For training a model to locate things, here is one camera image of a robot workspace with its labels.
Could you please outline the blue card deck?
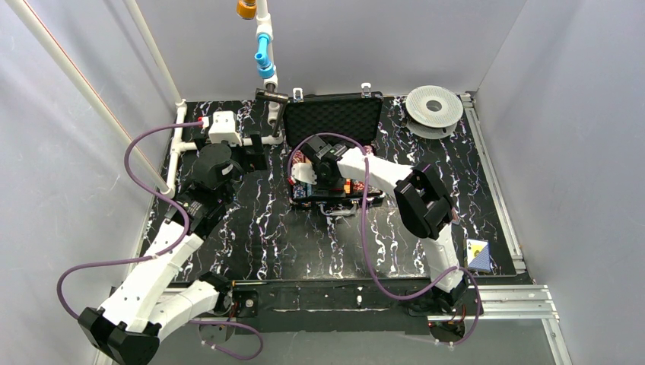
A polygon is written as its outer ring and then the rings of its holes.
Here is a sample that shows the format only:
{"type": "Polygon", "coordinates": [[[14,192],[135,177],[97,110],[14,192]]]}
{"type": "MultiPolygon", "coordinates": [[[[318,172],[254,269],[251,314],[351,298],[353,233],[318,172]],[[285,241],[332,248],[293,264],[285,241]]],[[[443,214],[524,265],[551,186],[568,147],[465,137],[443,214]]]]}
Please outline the blue card deck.
{"type": "Polygon", "coordinates": [[[491,273],[491,254],[489,242],[467,239],[465,245],[466,267],[470,271],[491,273]]]}

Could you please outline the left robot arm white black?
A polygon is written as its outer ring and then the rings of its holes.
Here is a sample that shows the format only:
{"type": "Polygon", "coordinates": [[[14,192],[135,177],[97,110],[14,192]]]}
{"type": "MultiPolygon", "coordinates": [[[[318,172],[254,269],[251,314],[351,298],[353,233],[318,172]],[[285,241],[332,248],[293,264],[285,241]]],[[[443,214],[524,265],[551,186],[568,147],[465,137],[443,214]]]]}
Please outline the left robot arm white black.
{"type": "Polygon", "coordinates": [[[90,343],[118,364],[148,364],[160,343],[195,317],[213,312],[231,319],[238,308],[232,280],[211,271],[171,298],[159,300],[226,215],[235,184],[247,173],[268,168],[257,132],[249,142],[203,138],[197,145],[192,174],[171,200],[141,261],[108,299],[97,308],[85,308],[78,317],[90,343]]]}

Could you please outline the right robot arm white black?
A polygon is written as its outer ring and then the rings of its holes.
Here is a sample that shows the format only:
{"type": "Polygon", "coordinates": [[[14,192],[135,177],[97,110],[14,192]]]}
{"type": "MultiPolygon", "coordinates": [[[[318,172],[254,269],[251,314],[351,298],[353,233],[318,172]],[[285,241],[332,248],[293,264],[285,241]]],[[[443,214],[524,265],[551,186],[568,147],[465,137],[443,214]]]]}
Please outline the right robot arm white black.
{"type": "Polygon", "coordinates": [[[354,179],[365,187],[373,186],[396,200],[405,229],[422,243],[431,282],[413,294],[394,294],[379,281],[367,249],[367,213],[361,213],[361,247],[367,271],[376,287],[388,298],[416,300],[430,294],[446,308],[454,307],[467,291],[472,279],[459,264],[453,243],[452,223],[455,204],[443,181],[429,163],[401,165],[367,153],[365,147],[347,136],[341,144],[325,142],[327,133],[302,140],[294,152],[302,152],[313,166],[317,181],[354,179]]]}

